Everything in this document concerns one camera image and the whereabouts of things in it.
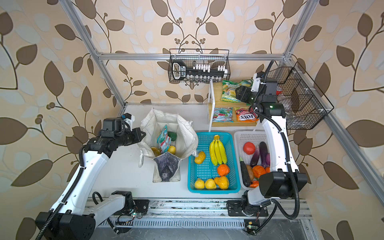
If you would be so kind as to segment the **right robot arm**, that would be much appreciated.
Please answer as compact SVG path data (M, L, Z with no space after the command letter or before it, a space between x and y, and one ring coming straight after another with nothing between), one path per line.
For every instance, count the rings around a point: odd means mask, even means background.
M307 184L306 174L295 163L287 133L287 115L277 100L278 81L266 74L253 76L250 88L241 87L236 93L250 104L249 111L257 117L267 136L270 151L270 172L261 175L259 186L246 191L242 197L244 209L262 208L274 204L290 220L300 212L300 190Z

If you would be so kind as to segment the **teal candy bag top shelf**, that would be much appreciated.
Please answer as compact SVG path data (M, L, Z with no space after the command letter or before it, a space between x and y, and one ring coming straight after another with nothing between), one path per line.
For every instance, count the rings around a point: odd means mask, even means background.
M157 143L161 153L168 151L169 146L171 145L171 138L168 136L168 126L165 125L157 138Z

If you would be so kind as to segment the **white fabric grocery bag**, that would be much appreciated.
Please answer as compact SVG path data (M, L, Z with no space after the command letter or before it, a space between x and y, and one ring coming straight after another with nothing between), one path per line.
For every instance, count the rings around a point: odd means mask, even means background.
M193 122L178 114L151 109L141 121L140 129L146 134L138 143L141 156L154 161L153 183L180 181L180 165L183 159L198 155L198 136Z

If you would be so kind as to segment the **yellow green snack bag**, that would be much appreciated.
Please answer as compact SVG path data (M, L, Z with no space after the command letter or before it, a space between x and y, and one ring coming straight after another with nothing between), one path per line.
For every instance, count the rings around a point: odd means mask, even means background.
M223 90L222 90L222 96L221 101L224 102L230 102L230 103L239 103L240 100L236 97L236 89L245 86L245 87L251 87L253 84L253 80L242 80L239 83L223 80Z

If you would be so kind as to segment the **green lime fruit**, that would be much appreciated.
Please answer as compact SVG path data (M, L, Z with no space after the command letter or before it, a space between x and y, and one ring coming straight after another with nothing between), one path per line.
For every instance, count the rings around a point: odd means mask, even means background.
M168 136L171 138L172 142L175 142L177 140L177 133L175 132L168 132Z

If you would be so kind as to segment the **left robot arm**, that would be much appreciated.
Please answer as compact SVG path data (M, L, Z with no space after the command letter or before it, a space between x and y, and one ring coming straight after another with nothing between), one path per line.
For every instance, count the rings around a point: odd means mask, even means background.
M132 193L128 191L115 191L86 210L95 181L112 153L121 146L138 144L146 136L140 128L132 127L134 120L131 114L105 119L98 135L80 148L79 166L70 183L51 209L39 213L35 220L40 230L38 240L88 240L96 227L114 213L136 212Z

